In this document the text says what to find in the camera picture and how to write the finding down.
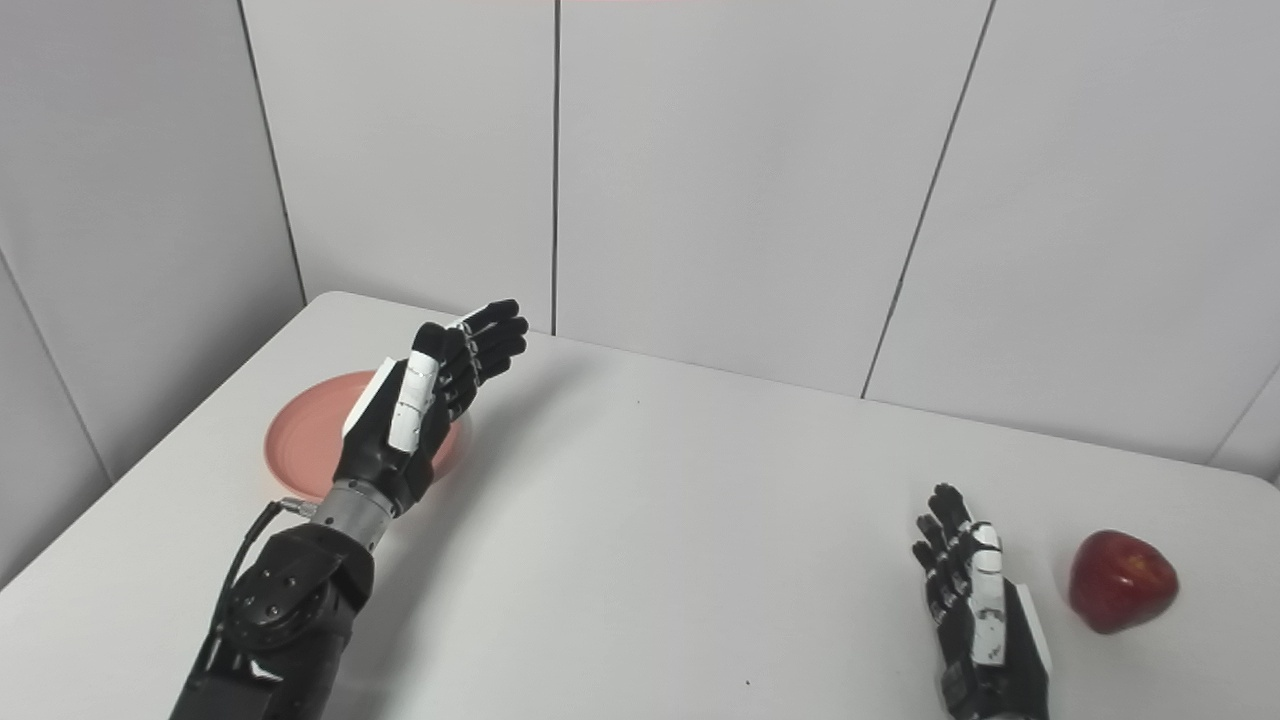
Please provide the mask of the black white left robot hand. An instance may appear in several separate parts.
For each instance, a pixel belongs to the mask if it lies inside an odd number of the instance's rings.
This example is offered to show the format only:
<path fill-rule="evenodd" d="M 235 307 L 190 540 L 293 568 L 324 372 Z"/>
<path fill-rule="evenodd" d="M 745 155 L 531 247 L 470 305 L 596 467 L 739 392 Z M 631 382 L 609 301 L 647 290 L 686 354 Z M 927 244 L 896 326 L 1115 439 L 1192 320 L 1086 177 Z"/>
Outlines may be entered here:
<path fill-rule="evenodd" d="M 433 483 L 433 461 L 479 389 L 527 347 L 529 320 L 502 299 L 451 324 L 425 322 L 410 352 L 379 368 L 344 424 L 338 486 L 376 491 L 398 518 Z"/>

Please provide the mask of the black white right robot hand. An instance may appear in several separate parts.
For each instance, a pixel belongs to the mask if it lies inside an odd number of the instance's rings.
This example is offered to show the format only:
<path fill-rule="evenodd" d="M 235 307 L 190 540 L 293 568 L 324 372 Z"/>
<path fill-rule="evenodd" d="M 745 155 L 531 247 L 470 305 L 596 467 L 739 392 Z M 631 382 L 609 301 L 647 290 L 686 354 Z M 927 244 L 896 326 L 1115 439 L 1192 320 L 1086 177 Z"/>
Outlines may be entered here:
<path fill-rule="evenodd" d="M 924 577 L 952 719 L 1047 719 L 1050 652 L 1030 593 L 1004 571 L 1004 543 L 963 493 L 937 484 L 911 553 Z"/>

